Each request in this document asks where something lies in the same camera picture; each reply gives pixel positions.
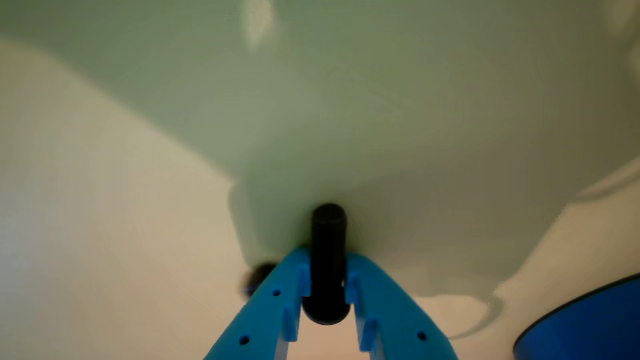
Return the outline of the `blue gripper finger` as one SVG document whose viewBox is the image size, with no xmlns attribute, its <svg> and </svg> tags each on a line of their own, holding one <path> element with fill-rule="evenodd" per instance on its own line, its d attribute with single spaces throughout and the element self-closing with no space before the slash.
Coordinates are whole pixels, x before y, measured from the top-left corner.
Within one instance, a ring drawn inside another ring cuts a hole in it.
<svg viewBox="0 0 640 360">
<path fill-rule="evenodd" d="M 287 255 L 220 335 L 206 360 L 285 360 L 298 339 L 303 299 L 311 296 L 310 255 Z"/>
<path fill-rule="evenodd" d="M 346 258 L 345 299 L 354 306 L 359 350 L 371 360 L 456 360 L 450 340 L 384 270 Z"/>
</svg>

